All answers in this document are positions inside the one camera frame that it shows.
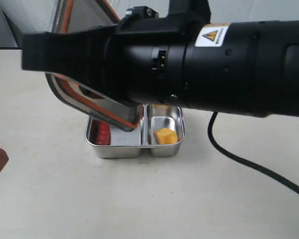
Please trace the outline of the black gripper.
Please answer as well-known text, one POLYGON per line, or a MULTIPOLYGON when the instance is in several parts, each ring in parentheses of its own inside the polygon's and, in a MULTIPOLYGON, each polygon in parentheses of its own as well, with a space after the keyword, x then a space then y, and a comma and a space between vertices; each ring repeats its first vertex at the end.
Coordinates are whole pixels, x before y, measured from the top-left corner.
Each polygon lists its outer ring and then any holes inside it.
POLYGON ((167 16, 127 16, 112 27, 76 34, 41 32, 22 40, 22 69, 71 76, 67 66, 53 61, 61 52, 52 47, 91 41, 94 49, 84 63, 100 63, 105 88, 118 101, 187 107, 189 82, 184 76, 185 53, 199 27, 209 23, 206 0, 172 0, 167 16))

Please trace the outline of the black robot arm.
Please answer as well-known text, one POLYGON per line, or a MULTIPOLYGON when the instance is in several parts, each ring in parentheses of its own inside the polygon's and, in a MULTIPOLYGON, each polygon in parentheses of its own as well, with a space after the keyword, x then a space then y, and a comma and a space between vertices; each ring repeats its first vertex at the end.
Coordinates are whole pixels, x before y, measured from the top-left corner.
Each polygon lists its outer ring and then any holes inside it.
POLYGON ((206 0, 118 17, 106 0, 0 0, 21 67, 64 104, 125 132, 146 107, 299 117, 299 20, 212 23, 206 0))

